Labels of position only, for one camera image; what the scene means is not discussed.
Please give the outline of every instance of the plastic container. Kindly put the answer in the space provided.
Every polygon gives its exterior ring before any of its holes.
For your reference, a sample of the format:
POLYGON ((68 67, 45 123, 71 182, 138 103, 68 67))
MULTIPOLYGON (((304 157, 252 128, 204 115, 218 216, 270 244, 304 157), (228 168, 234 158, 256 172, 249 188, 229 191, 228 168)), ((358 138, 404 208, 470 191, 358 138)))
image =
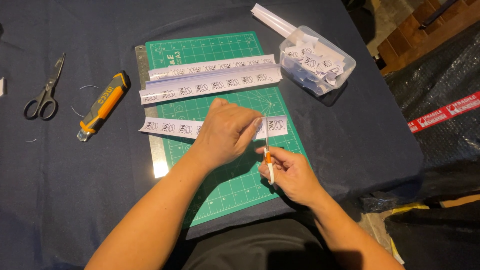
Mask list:
MULTIPOLYGON (((340 57, 339 55, 333 55, 335 54, 334 52, 327 53, 327 54, 330 54, 336 58, 340 57)), ((346 54, 344 51, 342 51, 339 47, 333 45, 330 41, 326 40, 324 37, 322 37, 315 31, 303 25, 295 29, 287 37, 287 39, 285 39, 282 42, 282 44, 280 44, 280 64, 285 69, 285 71, 291 75, 291 78, 294 81, 304 86, 305 88, 309 89, 316 96, 321 96, 329 91, 332 91, 333 89, 337 89, 341 87, 342 84, 347 80, 348 76, 350 76, 355 66, 357 65, 355 60, 351 58, 348 54, 346 54), (295 46, 297 43, 297 40, 303 39, 304 34, 307 34, 313 37, 318 37, 318 42, 332 49, 333 51, 338 53, 340 56, 345 57, 343 59, 343 62, 345 63, 345 66, 343 67, 344 71, 342 74, 336 77, 336 83, 334 86, 329 84, 325 80, 320 79, 313 72, 305 69, 301 65, 301 63, 299 63, 297 60, 288 56, 285 53, 285 48, 295 46)))

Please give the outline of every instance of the left hand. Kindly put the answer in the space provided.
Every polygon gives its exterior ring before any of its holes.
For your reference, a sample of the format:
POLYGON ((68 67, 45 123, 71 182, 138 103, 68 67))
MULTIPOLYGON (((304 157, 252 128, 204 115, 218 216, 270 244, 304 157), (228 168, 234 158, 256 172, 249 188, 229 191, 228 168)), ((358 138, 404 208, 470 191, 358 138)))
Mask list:
POLYGON ((209 170, 232 162, 251 142, 261 117, 256 110, 216 98, 189 152, 196 152, 209 170))

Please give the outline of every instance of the scissors handle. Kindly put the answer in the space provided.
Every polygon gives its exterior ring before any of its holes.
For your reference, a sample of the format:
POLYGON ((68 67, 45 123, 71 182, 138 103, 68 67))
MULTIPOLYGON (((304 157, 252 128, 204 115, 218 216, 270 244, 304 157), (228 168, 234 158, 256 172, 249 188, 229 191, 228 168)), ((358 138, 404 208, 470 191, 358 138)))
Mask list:
POLYGON ((50 120, 51 118, 53 118, 53 116, 55 116, 57 109, 58 109, 58 103, 54 98, 52 98, 51 91, 44 90, 42 91, 42 93, 40 93, 40 95, 38 95, 38 97, 32 99, 25 105, 24 117, 27 120, 33 120, 39 117, 40 119, 46 121, 46 120, 50 120), (35 106, 34 104, 36 104, 36 108, 33 111, 33 114, 28 115, 28 110, 30 109, 30 107, 35 106), (48 115, 44 115, 45 110, 47 109, 48 106, 50 106, 50 104, 53 104, 51 113, 49 113, 48 115))

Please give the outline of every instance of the ingco logo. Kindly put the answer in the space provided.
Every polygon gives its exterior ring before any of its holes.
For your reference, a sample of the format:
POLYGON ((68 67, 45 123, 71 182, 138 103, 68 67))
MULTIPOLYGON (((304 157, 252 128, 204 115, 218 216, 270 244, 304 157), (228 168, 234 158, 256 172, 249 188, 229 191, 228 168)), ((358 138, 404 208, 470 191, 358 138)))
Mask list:
POLYGON ((102 93, 100 98, 97 100, 98 103, 103 104, 105 100, 107 100, 108 96, 110 96, 110 93, 113 91, 113 87, 109 86, 105 91, 102 93))

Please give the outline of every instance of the dark blue tablecloth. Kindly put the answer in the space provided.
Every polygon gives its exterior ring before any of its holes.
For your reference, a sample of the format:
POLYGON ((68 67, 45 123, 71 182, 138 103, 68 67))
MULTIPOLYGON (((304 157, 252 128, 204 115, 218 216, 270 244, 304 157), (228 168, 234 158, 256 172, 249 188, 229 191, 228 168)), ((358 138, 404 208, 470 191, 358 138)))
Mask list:
MULTIPOLYGON (((84 265, 125 213, 155 183, 134 47, 146 41, 255 31, 265 54, 283 37, 253 19, 254 1, 61 1, 0 3, 0 269, 84 265), (45 122, 25 103, 66 52, 45 122), (132 88, 88 143, 82 119, 112 75, 132 88)), ((357 61, 348 87, 326 107, 287 78, 279 84, 315 173, 343 199, 392 187, 419 173, 422 154, 341 1, 262 1, 293 25, 307 25, 357 61)), ((188 230, 187 238, 292 211, 277 198, 188 230)))

